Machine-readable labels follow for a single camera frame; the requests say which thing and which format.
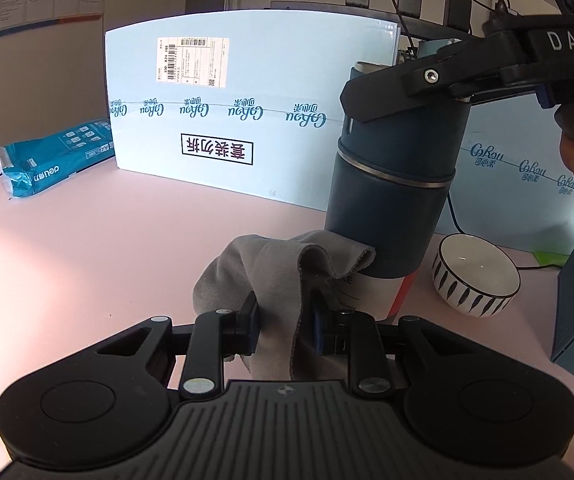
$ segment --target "gray cloth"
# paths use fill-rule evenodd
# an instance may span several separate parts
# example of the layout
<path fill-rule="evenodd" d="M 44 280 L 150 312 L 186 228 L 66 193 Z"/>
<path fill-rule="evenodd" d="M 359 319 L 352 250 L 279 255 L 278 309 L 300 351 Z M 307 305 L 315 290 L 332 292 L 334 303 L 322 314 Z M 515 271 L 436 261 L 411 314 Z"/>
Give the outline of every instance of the gray cloth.
<path fill-rule="evenodd" d="M 196 314 L 239 310 L 251 290 L 260 307 L 256 352 L 244 358 L 254 380 L 344 379 L 346 359 L 316 355 L 311 342 L 309 297 L 314 288 L 334 301 L 331 281 L 364 269 L 373 248 L 328 231 L 291 240 L 257 235 L 232 241 L 193 288 Z"/>

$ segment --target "dark blue thermos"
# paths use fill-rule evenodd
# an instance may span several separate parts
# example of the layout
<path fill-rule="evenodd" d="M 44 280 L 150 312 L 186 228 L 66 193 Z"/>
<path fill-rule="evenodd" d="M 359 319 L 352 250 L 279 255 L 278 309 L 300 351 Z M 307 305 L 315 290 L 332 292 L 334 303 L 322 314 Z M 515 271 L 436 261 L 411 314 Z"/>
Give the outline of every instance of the dark blue thermos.
<path fill-rule="evenodd" d="M 357 63 L 351 78 L 385 66 Z M 441 101 L 368 123 L 345 118 L 325 229 L 376 250 L 361 271 L 401 278 L 419 266 L 456 173 L 470 104 Z"/>

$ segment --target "green object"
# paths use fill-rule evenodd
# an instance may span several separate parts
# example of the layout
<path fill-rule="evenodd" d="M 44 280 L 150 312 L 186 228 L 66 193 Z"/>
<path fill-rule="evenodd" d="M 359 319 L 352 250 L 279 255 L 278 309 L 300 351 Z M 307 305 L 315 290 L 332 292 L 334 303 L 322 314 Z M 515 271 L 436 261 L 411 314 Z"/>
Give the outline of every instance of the green object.
<path fill-rule="evenodd" d="M 533 255 L 536 257 L 539 265 L 558 265 L 563 266 L 569 259 L 569 256 L 564 254 L 554 254 L 554 253 L 543 253 L 541 251 L 535 251 Z"/>

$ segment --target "pink table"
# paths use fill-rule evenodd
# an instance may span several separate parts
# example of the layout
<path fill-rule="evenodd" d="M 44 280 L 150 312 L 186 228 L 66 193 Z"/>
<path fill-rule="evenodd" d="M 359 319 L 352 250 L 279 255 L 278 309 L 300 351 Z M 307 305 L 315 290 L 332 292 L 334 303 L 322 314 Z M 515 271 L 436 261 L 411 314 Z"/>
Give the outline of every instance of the pink table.
<path fill-rule="evenodd" d="M 122 171 L 113 159 L 27 199 L 8 200 L 0 183 L 0 393 L 146 317 L 192 322 L 193 284 L 233 238 L 288 238 L 323 223 L 320 211 Z M 544 370 L 574 393 L 574 377 L 548 360 L 556 273 L 523 272 L 519 295 L 500 316 L 463 316 L 433 290 L 429 266 L 438 240 L 402 314 Z M 509 253 L 519 265 L 534 264 L 529 254 Z M 239 360 L 225 370 L 229 378 L 249 377 Z M 565 460 L 574 468 L 574 440 Z M 7 461 L 0 441 L 0 468 Z"/>

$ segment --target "white bowl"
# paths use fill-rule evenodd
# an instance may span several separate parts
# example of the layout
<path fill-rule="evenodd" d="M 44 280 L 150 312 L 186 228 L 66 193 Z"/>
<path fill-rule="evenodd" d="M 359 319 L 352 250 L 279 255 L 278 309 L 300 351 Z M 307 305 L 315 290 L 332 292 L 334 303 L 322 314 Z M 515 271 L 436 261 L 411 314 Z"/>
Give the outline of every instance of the white bowl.
<path fill-rule="evenodd" d="M 432 278 L 443 300 L 475 317 L 499 314 L 520 290 L 520 274 L 511 258 L 472 235 L 442 239 L 433 259 Z"/>

